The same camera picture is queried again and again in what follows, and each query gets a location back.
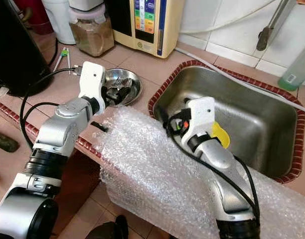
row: countertop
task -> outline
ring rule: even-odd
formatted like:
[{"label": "countertop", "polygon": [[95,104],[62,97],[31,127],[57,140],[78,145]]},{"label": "countertop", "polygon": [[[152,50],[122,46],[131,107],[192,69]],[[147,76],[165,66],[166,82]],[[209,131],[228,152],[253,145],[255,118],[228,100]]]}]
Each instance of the countertop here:
[{"label": "countertop", "polygon": [[[54,52],[54,35],[49,34],[46,36],[34,35],[34,39],[37,42],[42,54],[44,55],[46,61],[48,62]],[[63,48],[63,44],[59,43],[58,50],[59,52]],[[124,68],[130,71],[133,71],[140,76],[143,83],[143,92],[141,96],[136,100],[131,106],[141,111],[145,114],[148,113],[148,100],[152,95],[159,89],[163,82],[168,78],[168,76],[174,71],[174,69],[182,62],[191,60],[192,58],[183,55],[179,52],[172,52],[167,59],[159,59],[154,56],[148,55],[146,53],[135,51],[124,47],[122,45],[116,44],[116,46],[111,49],[109,52],[104,54],[101,57],[91,57],[76,48],[76,46],[66,45],[70,49],[71,54],[71,65],[82,65],[84,61],[94,62],[100,65],[103,65],[106,69],[111,68]],[[185,50],[190,51],[191,53],[198,55],[199,57],[209,61],[212,64],[223,67],[225,69],[238,72],[245,76],[254,78],[256,80],[262,81],[264,83],[273,85],[277,87],[276,76],[270,75],[268,73],[256,70],[254,68],[233,62],[226,58],[202,51],[200,49],[185,45],[183,43],[178,43],[178,46],[184,48]],[[60,65],[60,68],[67,67],[67,60],[64,58]],[[43,92],[29,97],[26,103],[25,110],[28,107],[35,105],[39,102],[54,102],[62,104],[70,99],[78,96],[79,93],[79,77],[74,75],[69,75],[68,72],[62,72],[55,75],[54,80],[49,85],[47,89]],[[297,92],[291,92],[294,96],[297,95]],[[305,106],[305,86],[301,86],[298,92],[298,100]],[[5,95],[0,97],[0,102],[14,111],[16,114],[19,114],[20,104],[22,102],[21,98],[12,97]],[[40,106],[38,109],[34,110],[29,116],[27,121],[35,126],[40,128],[41,124],[51,115],[53,115],[55,107],[53,106]],[[107,108],[105,112],[100,116],[93,117],[93,121],[103,122],[106,118],[109,118],[113,115],[115,108]],[[91,144],[96,144],[97,139],[93,136],[98,132],[98,129],[92,125],[89,125],[86,130],[84,130],[80,136]],[[92,154],[90,151],[76,145],[76,148],[87,156],[92,158],[98,163],[100,158]],[[303,171],[301,175],[294,181],[285,184],[285,186],[290,187],[299,193],[305,195],[305,135],[304,135],[304,155],[303,155]]]}]

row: sink basin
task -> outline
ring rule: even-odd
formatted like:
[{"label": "sink basin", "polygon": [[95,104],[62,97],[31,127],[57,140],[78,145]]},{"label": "sink basin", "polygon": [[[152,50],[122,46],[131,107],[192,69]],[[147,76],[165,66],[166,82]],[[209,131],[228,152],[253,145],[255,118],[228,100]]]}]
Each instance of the sink basin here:
[{"label": "sink basin", "polygon": [[294,155],[297,111],[282,102],[243,87],[202,66],[180,70],[153,106],[171,116],[184,99],[215,98],[215,119],[230,136],[229,150],[248,166],[271,178],[289,173]]}]

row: red plastic item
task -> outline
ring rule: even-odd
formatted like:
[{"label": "red plastic item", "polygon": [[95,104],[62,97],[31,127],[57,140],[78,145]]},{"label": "red plastic item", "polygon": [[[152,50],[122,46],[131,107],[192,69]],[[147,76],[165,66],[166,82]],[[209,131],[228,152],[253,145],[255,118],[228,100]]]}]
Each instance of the red plastic item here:
[{"label": "red plastic item", "polygon": [[188,128],[188,127],[189,127],[189,123],[188,123],[187,121],[185,121],[185,122],[183,123],[183,127],[184,127],[184,128]]},{"label": "red plastic item", "polygon": [[45,35],[53,32],[41,0],[14,0],[14,2],[20,10],[25,11],[27,7],[32,9],[32,16],[28,23],[35,33]]}]

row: black cable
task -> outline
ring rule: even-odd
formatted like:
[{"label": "black cable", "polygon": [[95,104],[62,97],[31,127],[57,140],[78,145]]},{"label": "black cable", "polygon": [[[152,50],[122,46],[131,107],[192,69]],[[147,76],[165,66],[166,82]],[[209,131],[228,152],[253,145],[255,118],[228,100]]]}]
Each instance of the black cable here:
[{"label": "black cable", "polygon": [[41,78],[40,80],[36,81],[35,83],[33,83],[32,85],[30,85],[28,87],[28,90],[23,98],[23,101],[22,101],[22,104],[21,104],[21,108],[20,108],[20,111],[19,111],[19,126],[20,126],[20,129],[22,131],[22,134],[26,140],[26,143],[28,144],[28,147],[32,150],[33,149],[33,143],[31,142],[31,140],[29,139],[27,133],[26,133],[26,130],[25,130],[25,121],[23,120],[23,114],[24,114],[24,107],[25,107],[25,103],[26,103],[26,100],[29,96],[29,93],[30,91],[35,87],[37,86],[39,83],[41,83],[42,81],[48,79],[49,77],[57,74],[57,73],[60,73],[60,72],[63,72],[63,71],[73,71],[75,68],[63,68],[63,69],[59,69],[57,71],[54,71],[46,76],[44,76],[43,78]]},{"label": "black cable", "polygon": [[256,188],[254,186],[254,182],[251,176],[251,173],[248,169],[248,166],[237,156],[234,155],[234,158],[242,165],[242,167],[244,168],[244,170],[246,171],[247,177],[249,179],[249,183],[250,183],[250,187],[251,187],[251,191],[252,191],[252,195],[253,195],[253,200],[254,200],[254,204],[256,206],[255,208],[255,214],[256,214],[256,219],[258,222],[258,225],[260,225],[260,207],[259,207],[259,200],[258,200],[258,195],[257,195],[257,191]]},{"label": "black cable", "polygon": [[41,103],[38,103],[38,104],[32,106],[31,108],[29,108],[29,110],[26,112],[26,114],[25,114],[25,116],[24,116],[24,118],[23,118],[23,121],[26,122],[26,120],[27,120],[29,114],[32,113],[32,111],[33,111],[35,108],[37,108],[37,107],[39,107],[39,106],[43,106],[43,105],[58,106],[58,104],[52,103],[52,102],[41,102]]},{"label": "black cable", "polygon": [[53,55],[52,59],[48,63],[48,66],[52,65],[52,63],[54,62],[54,60],[55,60],[55,58],[57,56],[57,52],[58,52],[58,40],[57,40],[57,37],[56,37],[55,38],[55,52],[54,52],[54,55]]},{"label": "black cable", "polygon": [[[171,121],[173,120],[174,118],[173,117],[170,117],[169,118],[169,121],[167,123],[167,127],[166,129],[167,130],[170,130],[172,129],[171,128]],[[252,200],[249,198],[249,196],[237,185],[235,184],[229,177],[227,177],[224,173],[220,172],[218,169],[216,169],[215,167],[211,166],[210,164],[202,161],[201,159],[199,159],[198,157],[196,157],[195,155],[187,152],[185,149],[183,149],[181,147],[180,144],[177,143],[177,141],[174,139],[173,137],[173,134],[170,132],[169,133],[169,136],[171,138],[171,140],[173,141],[173,143],[180,149],[181,152],[183,152],[185,155],[189,156],[190,158],[192,158],[194,161],[202,164],[203,166],[207,167],[208,169],[210,169],[211,171],[213,171],[214,173],[216,173],[218,176],[220,176],[222,179],[224,179],[227,183],[229,183],[239,194],[241,194],[241,196],[247,201],[247,203],[250,205],[250,207],[252,208],[254,214],[255,214],[255,217],[256,217],[256,220],[258,221],[258,218],[257,218],[257,208],[256,208],[256,205],[252,202]]]}]

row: metal plate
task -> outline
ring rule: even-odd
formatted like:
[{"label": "metal plate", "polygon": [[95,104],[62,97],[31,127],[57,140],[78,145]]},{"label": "metal plate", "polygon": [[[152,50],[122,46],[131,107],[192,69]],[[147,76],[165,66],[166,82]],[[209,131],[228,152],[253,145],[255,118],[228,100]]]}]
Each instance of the metal plate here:
[{"label": "metal plate", "polygon": [[124,100],[119,103],[118,105],[115,105],[115,107],[120,107],[120,106],[126,106],[129,105],[130,103],[134,102],[139,95],[142,92],[143,86],[142,82],[134,72],[125,70],[125,69],[110,69],[106,71],[106,82],[105,86],[109,89],[111,88],[112,85],[117,81],[117,79],[121,78],[130,78],[132,79],[132,85],[131,85],[131,91],[128,93],[128,95],[124,98]]}]

